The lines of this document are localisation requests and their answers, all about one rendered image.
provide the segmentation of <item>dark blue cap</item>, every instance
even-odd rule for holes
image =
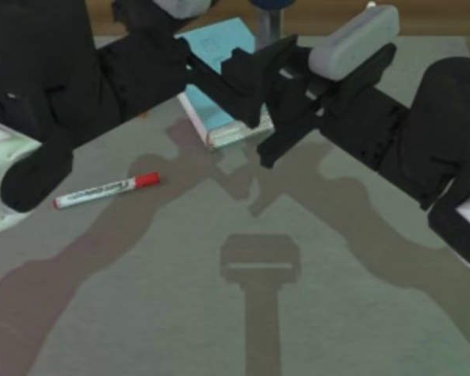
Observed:
[[[263,10],[278,10],[294,4],[295,0],[250,0],[252,5]]]

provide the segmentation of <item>gray table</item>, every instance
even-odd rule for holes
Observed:
[[[469,54],[397,44],[405,104]],[[79,150],[51,198],[167,181],[0,234],[0,376],[470,376],[470,271],[418,206],[319,135],[273,172],[254,150],[210,154],[176,100]]]

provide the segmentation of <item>whiteboard marker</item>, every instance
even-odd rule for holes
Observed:
[[[116,196],[118,194],[131,192],[133,190],[140,190],[147,186],[154,186],[158,183],[160,183],[160,175],[158,172],[153,172],[151,174],[141,175],[132,179],[122,180],[120,182],[110,183],[95,188],[89,188],[88,190],[82,190],[80,192],[58,197],[54,200],[54,208],[70,208],[76,205],[84,204],[86,202]]]

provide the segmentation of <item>table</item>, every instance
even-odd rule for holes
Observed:
[[[396,44],[407,105],[469,54]],[[271,172],[255,145],[206,151],[173,99],[78,150],[51,199],[165,181],[0,234],[0,376],[470,376],[470,271],[416,203],[318,134]]]

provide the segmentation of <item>book cover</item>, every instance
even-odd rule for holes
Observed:
[[[232,56],[234,49],[240,48],[250,53],[255,50],[255,37],[240,18],[188,31],[179,34],[178,38],[185,38],[195,54],[218,73],[221,73],[222,62]],[[250,129],[229,116],[193,85],[189,85],[179,95],[179,101],[202,141],[210,149],[218,149],[273,130],[271,118],[266,111],[262,112],[260,126]]]

